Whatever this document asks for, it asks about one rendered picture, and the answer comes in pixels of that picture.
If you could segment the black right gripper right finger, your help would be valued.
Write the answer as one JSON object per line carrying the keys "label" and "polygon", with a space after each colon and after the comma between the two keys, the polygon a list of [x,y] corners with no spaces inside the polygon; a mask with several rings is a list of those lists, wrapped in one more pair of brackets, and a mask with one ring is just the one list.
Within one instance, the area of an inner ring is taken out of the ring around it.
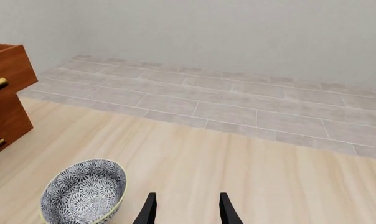
{"label": "black right gripper right finger", "polygon": [[243,224],[226,192],[220,193],[219,210],[222,224]]}

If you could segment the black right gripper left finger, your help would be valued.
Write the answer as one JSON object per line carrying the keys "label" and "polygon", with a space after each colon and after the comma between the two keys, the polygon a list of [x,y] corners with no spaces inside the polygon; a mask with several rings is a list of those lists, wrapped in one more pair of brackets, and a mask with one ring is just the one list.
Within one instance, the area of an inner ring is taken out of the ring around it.
{"label": "black right gripper left finger", "polygon": [[156,219],[156,193],[150,192],[133,224],[154,224]]}

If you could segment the black white patterned bowl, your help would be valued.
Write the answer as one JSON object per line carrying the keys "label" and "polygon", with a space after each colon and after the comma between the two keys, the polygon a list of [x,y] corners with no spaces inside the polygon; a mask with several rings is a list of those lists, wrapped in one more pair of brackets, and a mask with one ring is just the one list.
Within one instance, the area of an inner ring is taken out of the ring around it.
{"label": "black white patterned bowl", "polygon": [[128,181],[109,159],[78,162],[56,175],[40,198],[44,224],[108,224],[119,210]]}

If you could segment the wooden cabinet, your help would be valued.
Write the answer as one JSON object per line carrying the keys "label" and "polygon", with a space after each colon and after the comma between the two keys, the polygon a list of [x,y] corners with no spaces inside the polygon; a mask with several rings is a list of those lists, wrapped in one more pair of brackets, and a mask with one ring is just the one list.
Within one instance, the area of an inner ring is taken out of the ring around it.
{"label": "wooden cabinet", "polygon": [[33,129],[17,94],[0,98],[0,139],[6,144],[0,152]]}

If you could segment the open wooden drawer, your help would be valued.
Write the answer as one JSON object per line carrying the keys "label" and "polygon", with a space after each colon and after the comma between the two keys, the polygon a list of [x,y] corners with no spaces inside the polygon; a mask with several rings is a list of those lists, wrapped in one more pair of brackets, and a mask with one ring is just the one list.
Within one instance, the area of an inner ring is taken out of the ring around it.
{"label": "open wooden drawer", "polygon": [[0,44],[0,78],[9,82],[0,90],[0,98],[15,95],[38,82],[23,45]]}

